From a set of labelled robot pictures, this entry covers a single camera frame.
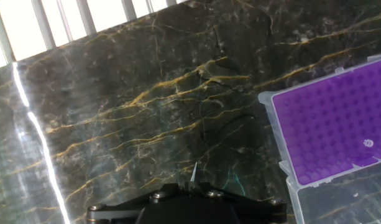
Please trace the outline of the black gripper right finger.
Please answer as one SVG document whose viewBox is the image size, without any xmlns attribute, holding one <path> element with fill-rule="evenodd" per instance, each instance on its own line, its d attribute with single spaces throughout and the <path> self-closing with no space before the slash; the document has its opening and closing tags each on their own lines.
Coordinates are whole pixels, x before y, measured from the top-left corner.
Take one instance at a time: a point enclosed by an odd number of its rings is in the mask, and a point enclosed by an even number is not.
<svg viewBox="0 0 381 224">
<path fill-rule="evenodd" d="M 216 207 L 224 205 L 230 208 L 241 221 L 250 222 L 254 219 L 257 223 L 287 222 L 287 203 L 278 197 L 252 200 L 218 189 L 210 183 L 192 183 L 191 195 L 202 196 Z"/>
</svg>

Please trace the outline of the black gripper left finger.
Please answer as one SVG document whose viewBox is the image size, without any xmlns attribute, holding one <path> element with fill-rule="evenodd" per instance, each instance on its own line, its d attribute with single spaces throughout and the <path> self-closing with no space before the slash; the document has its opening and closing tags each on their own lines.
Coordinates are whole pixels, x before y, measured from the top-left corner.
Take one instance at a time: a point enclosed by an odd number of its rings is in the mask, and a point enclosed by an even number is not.
<svg viewBox="0 0 381 224">
<path fill-rule="evenodd" d="M 185 194 L 185 188 L 178 184 L 164 184 L 160 189 L 153 190 L 118 205 L 96 203 L 87 208 L 86 223 L 102 224 L 114 223 L 118 220 L 124 220 L 124 222 L 129 222 L 129 220 L 137 220 L 141 211 L 146 206 Z"/>
</svg>

